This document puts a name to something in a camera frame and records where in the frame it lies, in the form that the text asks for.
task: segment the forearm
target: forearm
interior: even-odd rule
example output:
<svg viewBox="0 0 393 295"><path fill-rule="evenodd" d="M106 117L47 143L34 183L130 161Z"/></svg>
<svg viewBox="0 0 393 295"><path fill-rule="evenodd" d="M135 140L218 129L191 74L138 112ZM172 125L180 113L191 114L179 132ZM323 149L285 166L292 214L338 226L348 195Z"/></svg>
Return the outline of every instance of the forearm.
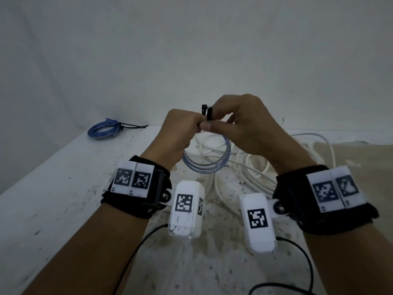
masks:
<svg viewBox="0 0 393 295"><path fill-rule="evenodd" d="M23 294L112 294L148 222L102 204Z"/></svg>
<svg viewBox="0 0 393 295"><path fill-rule="evenodd" d="M328 294L393 294L393 246L372 224L304 237Z"/></svg>

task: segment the qr code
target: qr code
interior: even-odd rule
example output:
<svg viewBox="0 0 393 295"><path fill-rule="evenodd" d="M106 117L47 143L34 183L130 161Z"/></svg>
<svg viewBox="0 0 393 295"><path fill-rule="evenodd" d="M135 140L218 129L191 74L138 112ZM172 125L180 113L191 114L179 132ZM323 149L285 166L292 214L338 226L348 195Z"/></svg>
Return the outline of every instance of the qr code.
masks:
<svg viewBox="0 0 393 295"><path fill-rule="evenodd" d="M247 210L247 215L251 229L266 228L268 226L265 209Z"/></svg>
<svg viewBox="0 0 393 295"><path fill-rule="evenodd" d="M338 188L340 188L341 190L341 194L343 195L343 197L348 197L349 195L359 193L359 190L356 187L351 175L336 178L336 182Z"/></svg>
<svg viewBox="0 0 393 295"><path fill-rule="evenodd" d="M117 169L115 176L115 184L129 186L131 181L132 171L127 169Z"/></svg>
<svg viewBox="0 0 393 295"><path fill-rule="evenodd" d="M150 173L135 171L134 180L131 187L147 189L149 187L150 176Z"/></svg>
<svg viewBox="0 0 393 295"><path fill-rule="evenodd" d="M193 203L193 195L178 194L175 211L191 212L191 205Z"/></svg>
<svg viewBox="0 0 393 295"><path fill-rule="evenodd" d="M321 183L315 183L312 185L312 188L317 195L318 202L330 202L338 200L338 194L336 189L334 188L333 181L326 181Z"/></svg>
<svg viewBox="0 0 393 295"><path fill-rule="evenodd" d="M202 215L202 208L203 208L203 200L199 198L199 204L198 204L198 214Z"/></svg>

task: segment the white tracking device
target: white tracking device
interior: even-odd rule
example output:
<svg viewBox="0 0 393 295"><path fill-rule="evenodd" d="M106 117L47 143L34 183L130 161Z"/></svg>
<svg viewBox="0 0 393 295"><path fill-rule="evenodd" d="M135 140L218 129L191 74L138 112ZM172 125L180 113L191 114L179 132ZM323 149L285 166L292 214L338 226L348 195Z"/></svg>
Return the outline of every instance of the white tracking device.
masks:
<svg viewBox="0 0 393 295"><path fill-rule="evenodd" d="M271 207L264 193L239 196L246 246L254 253L269 253L276 249Z"/></svg>
<svg viewBox="0 0 393 295"><path fill-rule="evenodd" d="M205 189L197 181L181 181L173 198L169 234L189 239L198 238L202 230Z"/></svg>

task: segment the white table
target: white table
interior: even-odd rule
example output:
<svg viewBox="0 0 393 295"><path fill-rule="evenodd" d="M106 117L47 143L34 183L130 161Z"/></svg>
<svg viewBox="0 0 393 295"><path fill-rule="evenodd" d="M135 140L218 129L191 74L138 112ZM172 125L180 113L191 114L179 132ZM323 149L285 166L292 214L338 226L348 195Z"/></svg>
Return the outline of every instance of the white table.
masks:
<svg viewBox="0 0 393 295"><path fill-rule="evenodd" d="M141 154L159 126L124 130L118 137L96 141L80 135L0 196L0 293L20 294L50 258L71 238L100 205L101 191L120 159ZM326 132L333 141L350 136ZM374 133L365 138L381 142ZM250 192L232 169L220 174L222 193L233 204L238 194ZM172 171L172 182L199 180L207 175L189 170L182 162ZM306 288L305 258L289 244L273 254L252 255L244 246L238 218L218 200L214 189L206 196L203 233L195 240L172 238L165 229L140 249L125 294L246 294L255 284L275 281ZM161 211L147 231L168 221ZM288 218L275 221L278 236L306 248L297 226ZM316 275L314 291L324 294ZM255 294L293 294L266 289Z"/></svg>

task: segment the person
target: person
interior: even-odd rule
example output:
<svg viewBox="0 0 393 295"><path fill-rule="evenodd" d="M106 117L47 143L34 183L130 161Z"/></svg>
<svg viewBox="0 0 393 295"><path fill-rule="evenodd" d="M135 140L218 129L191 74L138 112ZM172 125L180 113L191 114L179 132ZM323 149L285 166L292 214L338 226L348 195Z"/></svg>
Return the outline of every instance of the person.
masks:
<svg viewBox="0 0 393 295"><path fill-rule="evenodd" d="M228 114L228 121L221 121ZM199 113L171 110L141 157L171 170L200 129L224 134L246 153L265 157L278 175L316 165L250 94L221 97L213 106L213 121ZM112 294L147 223L102 204L23 294ZM393 246L372 224L332 236L304 237L329 295L393 294Z"/></svg>

